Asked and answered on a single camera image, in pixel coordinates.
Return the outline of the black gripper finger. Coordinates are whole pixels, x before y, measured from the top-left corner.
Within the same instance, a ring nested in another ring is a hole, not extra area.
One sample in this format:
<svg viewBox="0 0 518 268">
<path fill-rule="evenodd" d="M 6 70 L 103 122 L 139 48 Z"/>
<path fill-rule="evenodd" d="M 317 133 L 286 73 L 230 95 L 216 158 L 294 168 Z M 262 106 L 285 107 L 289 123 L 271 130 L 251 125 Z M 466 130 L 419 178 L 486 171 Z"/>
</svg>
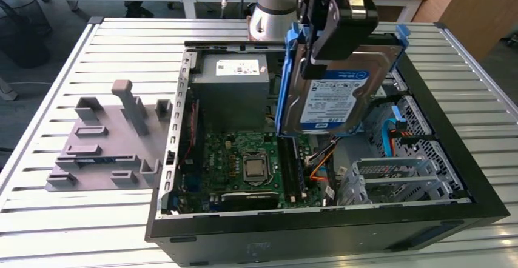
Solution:
<svg viewBox="0 0 518 268">
<path fill-rule="evenodd" d="M 302 78 L 322 79 L 330 63 L 350 57 L 378 23 L 373 0 L 330 0 L 326 20 L 302 23 Z"/>
</svg>

